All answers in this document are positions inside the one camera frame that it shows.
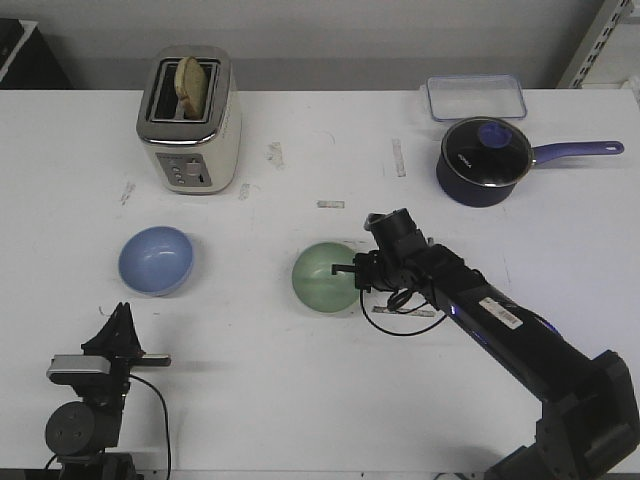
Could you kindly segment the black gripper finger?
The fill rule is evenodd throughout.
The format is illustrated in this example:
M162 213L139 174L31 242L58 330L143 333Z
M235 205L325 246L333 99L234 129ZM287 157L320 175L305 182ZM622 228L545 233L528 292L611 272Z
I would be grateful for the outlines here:
M338 273L356 273L356 267L354 265L333 264L331 274L337 275Z
M125 302L123 304L123 315L125 355L129 358L141 358L145 354L145 351L142 349L140 341L138 339L131 307L128 302Z
M85 355L116 355L124 350L124 304L120 302L105 325L90 340L81 345Z

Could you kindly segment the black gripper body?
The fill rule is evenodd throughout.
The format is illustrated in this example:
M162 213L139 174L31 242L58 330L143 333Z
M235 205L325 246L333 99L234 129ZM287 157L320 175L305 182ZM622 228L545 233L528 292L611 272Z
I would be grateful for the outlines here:
M139 356L132 356L107 351L102 356L110 362L107 379L103 381L102 385L106 395L126 395L130 389L129 376L134 368L169 367L171 365L169 354L142 353Z
M395 255L381 250L357 253L353 259L355 288L370 292L415 290L415 275L409 272L411 254Z

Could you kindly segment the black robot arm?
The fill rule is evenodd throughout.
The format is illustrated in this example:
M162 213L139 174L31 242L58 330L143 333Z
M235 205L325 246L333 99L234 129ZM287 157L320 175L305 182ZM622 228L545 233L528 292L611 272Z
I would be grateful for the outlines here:
M607 350L590 359L545 320L431 241L357 254L357 289L418 293L469 334L541 403L535 441L506 456L487 479L599 479L639 445L628 367Z
M61 479L142 479L130 453L118 445L126 396L137 367L168 367L167 354L146 353L138 339L130 304L120 302L105 325L81 345L80 354L56 354L46 377L71 387L79 397L58 407L45 427L45 441L61 465Z

